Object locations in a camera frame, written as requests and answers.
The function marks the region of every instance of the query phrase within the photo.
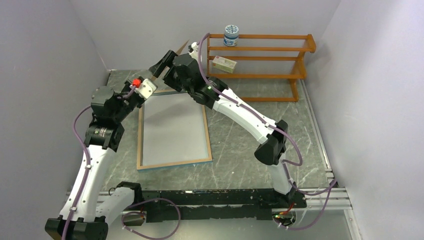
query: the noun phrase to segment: wooden rack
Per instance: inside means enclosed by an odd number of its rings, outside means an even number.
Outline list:
[[[297,79],[304,79],[307,76],[305,69],[304,56],[306,52],[314,53],[317,46],[311,34],[308,35],[261,35],[261,34],[240,34],[237,46],[211,46],[210,39],[224,39],[223,34],[210,34],[207,38],[207,75],[220,79],[287,79],[293,97],[242,97],[246,102],[297,102],[299,101]],[[286,46],[243,46],[242,39],[257,40],[293,40],[303,41],[301,47]],[[259,52],[298,52],[297,56],[226,56],[220,57],[240,61],[292,61],[293,67],[289,74],[262,74],[262,73],[212,73],[210,61],[215,58],[211,51],[259,51]]]

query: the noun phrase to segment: robotic arm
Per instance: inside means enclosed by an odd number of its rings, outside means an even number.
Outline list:
[[[278,164],[279,159],[285,157],[286,137],[275,130],[287,132],[287,123],[283,120],[276,122],[256,110],[249,111],[247,108],[251,107],[216,77],[209,77],[207,84],[200,73],[196,42],[189,46],[189,53],[186,54],[177,55],[172,50],[168,51],[149,70],[157,78],[166,67],[169,70],[163,77],[165,84],[178,92],[186,91],[198,104],[228,116],[258,141],[259,147],[254,155],[268,166],[274,190],[288,201],[294,189],[287,181],[282,164]],[[210,86],[236,99],[238,103],[220,96]],[[133,82],[127,80],[121,92],[115,92],[108,86],[94,91],[90,105],[92,121],[83,141],[90,159],[83,155],[74,187],[59,217],[49,218],[45,225],[52,238],[61,239],[65,232],[66,237],[62,239],[90,239],[88,236],[93,235],[106,239],[108,225],[126,207],[144,200],[140,184],[122,182],[107,201],[96,206],[106,170],[124,134],[122,120],[136,107],[140,108],[156,89],[157,86],[150,79],[139,78]]]

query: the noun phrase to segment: marble tabletop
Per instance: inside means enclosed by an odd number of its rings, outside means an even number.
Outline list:
[[[146,70],[113,70],[107,85],[118,91],[126,79],[148,78]],[[240,97],[291,96],[285,79],[225,79]],[[160,79],[159,89],[168,88]],[[291,177],[301,188],[328,186],[325,164],[317,141],[305,93],[298,87],[299,102],[249,102],[260,113],[271,119],[288,123],[288,133],[297,142],[304,164],[289,166]],[[225,115],[206,108],[206,119],[212,152],[212,163],[176,166],[138,172],[137,140],[138,110],[122,122],[125,133],[118,151],[111,161],[102,186],[103,191],[121,181],[140,183],[144,190],[205,190],[270,188],[271,176],[267,167],[254,157],[258,147],[255,139]],[[299,161],[293,146],[287,141],[286,157]]]

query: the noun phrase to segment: soap box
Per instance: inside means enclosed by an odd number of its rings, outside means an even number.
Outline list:
[[[227,59],[225,57],[221,57],[221,56],[215,56],[215,58],[212,60],[212,67],[228,72],[228,73],[233,73],[234,69],[236,68],[236,61]]]

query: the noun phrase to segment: white wall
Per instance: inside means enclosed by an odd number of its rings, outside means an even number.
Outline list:
[[[321,38],[340,0],[71,0],[108,69],[148,69],[169,49],[223,33]]]
[[[48,238],[81,164],[71,122],[107,76],[68,0],[0,1],[0,239]]]
[[[342,0],[306,80],[365,240],[424,236],[424,2]]]

